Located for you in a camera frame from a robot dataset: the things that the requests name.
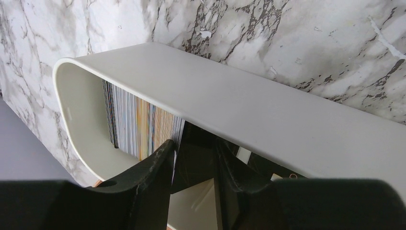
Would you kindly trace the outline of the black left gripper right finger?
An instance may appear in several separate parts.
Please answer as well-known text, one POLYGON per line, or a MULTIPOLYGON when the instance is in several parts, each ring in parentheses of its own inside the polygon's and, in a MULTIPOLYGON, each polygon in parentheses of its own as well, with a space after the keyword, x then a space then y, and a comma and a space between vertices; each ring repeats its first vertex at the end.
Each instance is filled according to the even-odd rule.
POLYGON ((255 172, 213 146, 220 230, 403 230, 406 207, 387 183, 373 179, 279 179, 255 172))

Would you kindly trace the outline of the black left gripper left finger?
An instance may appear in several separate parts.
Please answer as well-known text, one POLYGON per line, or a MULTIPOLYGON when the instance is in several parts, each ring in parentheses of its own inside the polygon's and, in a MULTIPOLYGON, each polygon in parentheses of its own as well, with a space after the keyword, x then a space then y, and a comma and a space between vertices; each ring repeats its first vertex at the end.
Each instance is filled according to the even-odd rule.
POLYGON ((175 144, 97 187, 65 180, 1 181, 3 230, 164 230, 175 144))

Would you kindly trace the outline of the white plastic card tray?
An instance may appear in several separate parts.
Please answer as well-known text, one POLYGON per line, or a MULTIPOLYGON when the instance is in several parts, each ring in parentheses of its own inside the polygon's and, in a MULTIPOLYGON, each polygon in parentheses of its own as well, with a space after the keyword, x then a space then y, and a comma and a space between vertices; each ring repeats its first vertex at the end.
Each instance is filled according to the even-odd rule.
MULTIPOLYGON (((141 162, 110 141, 102 81, 304 179, 373 179, 406 205, 406 127, 159 43, 53 69, 68 137, 101 182, 141 162)), ((214 178, 170 194, 167 227, 219 229, 214 178)))

